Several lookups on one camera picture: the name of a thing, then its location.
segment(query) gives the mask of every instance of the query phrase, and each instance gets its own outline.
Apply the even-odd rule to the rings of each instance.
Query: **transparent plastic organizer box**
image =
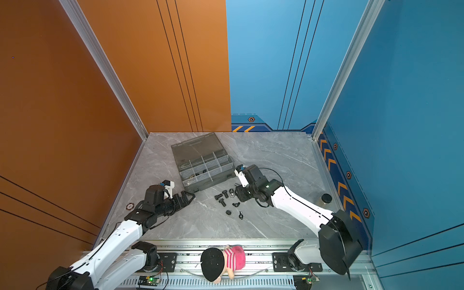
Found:
[[[214,133],[171,146],[184,189],[197,192],[235,176],[234,165]]]

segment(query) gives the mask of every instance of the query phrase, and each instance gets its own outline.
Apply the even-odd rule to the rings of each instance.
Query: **blue wall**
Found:
[[[386,0],[329,118],[387,290],[445,289],[463,270],[463,14],[457,0]]]
[[[257,115],[272,129],[301,129],[317,119],[366,4],[227,0],[232,114]]]

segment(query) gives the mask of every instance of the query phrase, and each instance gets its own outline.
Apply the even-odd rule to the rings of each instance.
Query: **black lid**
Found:
[[[224,254],[218,248],[208,248],[201,254],[201,271],[203,276],[213,282],[224,270]]]
[[[328,193],[324,193],[321,199],[324,203],[330,203],[332,201],[332,196],[330,196]]]

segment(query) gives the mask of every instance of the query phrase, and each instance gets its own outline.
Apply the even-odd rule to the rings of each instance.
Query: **orange wall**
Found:
[[[141,139],[58,0],[3,0],[0,38],[0,281],[34,289],[92,248]]]
[[[149,132],[230,131],[225,0],[78,0]]]

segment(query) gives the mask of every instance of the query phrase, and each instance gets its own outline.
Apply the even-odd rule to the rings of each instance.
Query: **robotic arm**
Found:
[[[336,273],[344,275],[362,251],[360,236],[353,221],[342,210],[333,213],[301,198],[283,182],[268,181],[256,165],[237,166],[235,175],[241,186],[236,195],[241,202],[256,199],[282,209],[305,224],[319,238],[319,245],[299,240],[288,251],[289,263],[302,270],[309,263],[324,261]]]
[[[48,278],[46,290],[113,290],[129,275],[145,266],[157,266],[156,246],[138,242],[113,266],[111,264],[149,229],[158,217],[169,216],[188,206],[195,195],[172,194],[174,182],[150,186],[145,199],[124,218],[110,236],[69,268],[58,267]]]

